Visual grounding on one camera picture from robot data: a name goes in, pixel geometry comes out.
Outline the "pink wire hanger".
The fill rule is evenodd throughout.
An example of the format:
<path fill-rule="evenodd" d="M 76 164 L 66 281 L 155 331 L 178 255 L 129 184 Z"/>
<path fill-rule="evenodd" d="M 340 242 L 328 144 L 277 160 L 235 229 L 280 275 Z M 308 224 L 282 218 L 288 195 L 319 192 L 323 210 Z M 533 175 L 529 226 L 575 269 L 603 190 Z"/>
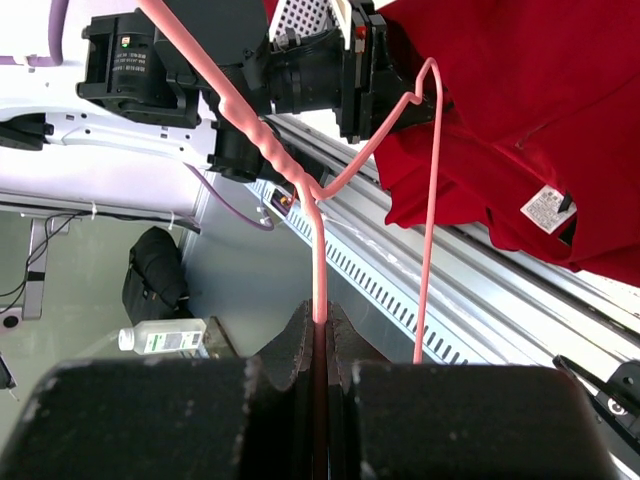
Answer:
<path fill-rule="evenodd" d="M 436 112 L 434 121 L 434 138 L 431 153 L 431 167 L 429 179 L 429 196 L 425 223 L 425 240 L 423 265 L 421 274 L 419 310 L 417 315 L 417 332 L 414 345 L 413 362 L 420 364 L 423 355 L 423 336 L 426 317 L 426 307 L 429 288 L 429 274 L 431 268 L 432 236 L 434 230 L 436 210 L 436 187 L 439 168 L 439 154 L 441 142 L 441 125 L 443 117 L 443 85 L 436 60 L 429 57 L 421 67 L 416 80 L 415 90 L 404 93 L 382 125 L 366 143 L 355 159 L 328 186 L 320 186 L 315 179 L 304 172 L 292 157 L 285 152 L 281 143 L 276 140 L 272 130 L 260 120 L 246 100 L 232 85 L 231 81 L 222 73 L 215 62 L 205 52 L 202 46 L 188 32 L 187 28 L 171 12 L 162 1 L 141 1 L 142 11 L 159 27 L 169 41 L 177 47 L 179 52 L 196 71 L 221 97 L 219 108 L 221 114 L 232 125 L 241 130 L 248 139 L 260 150 L 261 154 L 271 165 L 292 182 L 300 198 L 301 208 L 308 216 L 313 227 L 312 243 L 312 271 L 313 271 L 313 300 L 312 318 L 314 322 L 313 335 L 313 477 L 326 479 L 328 477 L 328 378 L 326 354 L 326 323 L 328 319 L 327 298 L 327 264 L 325 229 L 320 201 L 335 196 L 358 173 L 366 163 L 371 153 L 379 146 L 399 119 L 404 108 L 412 103 L 419 104 L 423 100 L 424 80 L 428 73 L 432 73 L 436 86 Z"/>

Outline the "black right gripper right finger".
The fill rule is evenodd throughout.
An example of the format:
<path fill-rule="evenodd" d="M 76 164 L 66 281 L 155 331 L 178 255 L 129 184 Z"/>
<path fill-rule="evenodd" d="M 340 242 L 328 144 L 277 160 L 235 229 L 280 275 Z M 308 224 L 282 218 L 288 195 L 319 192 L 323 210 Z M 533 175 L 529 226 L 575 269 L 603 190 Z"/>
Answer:
<path fill-rule="evenodd" d="M 393 364 L 338 306 L 326 333 L 334 479 L 613 479 L 590 404 L 537 366 Z"/>

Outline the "red skirt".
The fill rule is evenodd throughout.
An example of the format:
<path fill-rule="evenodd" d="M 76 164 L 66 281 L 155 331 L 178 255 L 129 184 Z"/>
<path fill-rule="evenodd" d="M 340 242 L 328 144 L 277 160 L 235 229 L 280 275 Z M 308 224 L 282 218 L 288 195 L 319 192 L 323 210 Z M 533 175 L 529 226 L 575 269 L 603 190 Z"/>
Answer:
<path fill-rule="evenodd" d="M 428 58 L 442 132 L 388 135 L 374 158 L 404 228 L 436 198 L 439 226 L 639 282 L 639 5 L 635 1 L 395 1 L 380 10 L 396 61 Z"/>

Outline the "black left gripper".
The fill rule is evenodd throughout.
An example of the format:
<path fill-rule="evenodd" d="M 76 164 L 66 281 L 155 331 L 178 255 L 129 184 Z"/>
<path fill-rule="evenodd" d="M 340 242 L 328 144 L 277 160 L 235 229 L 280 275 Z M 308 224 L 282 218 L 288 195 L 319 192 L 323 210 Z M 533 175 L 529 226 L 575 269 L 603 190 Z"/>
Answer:
<path fill-rule="evenodd" d="M 415 90 L 392 43 L 410 45 L 372 1 L 352 1 L 351 50 L 340 30 L 300 37 L 293 29 L 271 41 L 268 88 L 275 113 L 331 110 L 339 134 L 349 143 L 370 139 L 400 97 Z"/>

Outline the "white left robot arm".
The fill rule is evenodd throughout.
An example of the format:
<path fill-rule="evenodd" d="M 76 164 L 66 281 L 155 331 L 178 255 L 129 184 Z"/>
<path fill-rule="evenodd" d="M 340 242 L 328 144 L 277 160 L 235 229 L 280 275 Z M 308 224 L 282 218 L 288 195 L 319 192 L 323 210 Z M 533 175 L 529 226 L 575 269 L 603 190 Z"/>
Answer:
<path fill-rule="evenodd" d="M 220 96 L 141 8 L 96 1 L 73 21 L 66 1 L 1 5 L 1 143 L 107 146 L 173 158 L 252 183 L 283 177 L 219 108 Z M 408 41 L 370 1 L 333 21 L 287 5 L 270 32 L 260 1 L 171 1 L 168 9 L 265 120 L 330 110 L 350 143 L 432 121 L 436 98 L 400 65 Z"/>

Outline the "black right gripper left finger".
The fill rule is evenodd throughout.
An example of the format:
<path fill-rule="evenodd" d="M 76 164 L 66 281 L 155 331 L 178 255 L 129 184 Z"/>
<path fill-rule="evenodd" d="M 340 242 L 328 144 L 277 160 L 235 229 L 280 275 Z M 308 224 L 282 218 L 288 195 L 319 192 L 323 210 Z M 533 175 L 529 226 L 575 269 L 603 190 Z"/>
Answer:
<path fill-rule="evenodd" d="M 45 374 L 5 479 L 308 479 L 313 321 L 301 303 L 248 358 L 75 360 Z"/>

